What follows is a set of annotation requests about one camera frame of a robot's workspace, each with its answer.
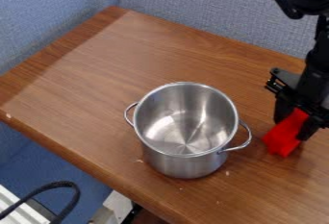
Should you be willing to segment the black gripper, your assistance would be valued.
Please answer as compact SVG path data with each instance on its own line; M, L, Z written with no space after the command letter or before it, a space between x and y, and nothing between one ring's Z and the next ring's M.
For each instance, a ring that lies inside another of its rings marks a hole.
M321 127L329 127L329 73L305 68L303 74L273 68L265 88L276 94L275 122L280 124L295 109L309 117L297 138L307 141Z

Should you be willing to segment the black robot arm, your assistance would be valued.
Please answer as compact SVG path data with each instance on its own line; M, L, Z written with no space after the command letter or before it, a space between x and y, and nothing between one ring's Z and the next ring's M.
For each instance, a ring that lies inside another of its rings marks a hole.
M266 89L276 94L275 121L281 124L295 111L307 115L295 137L309 140L329 128L329 0L275 0L292 20L315 17L313 44L300 74L275 67Z

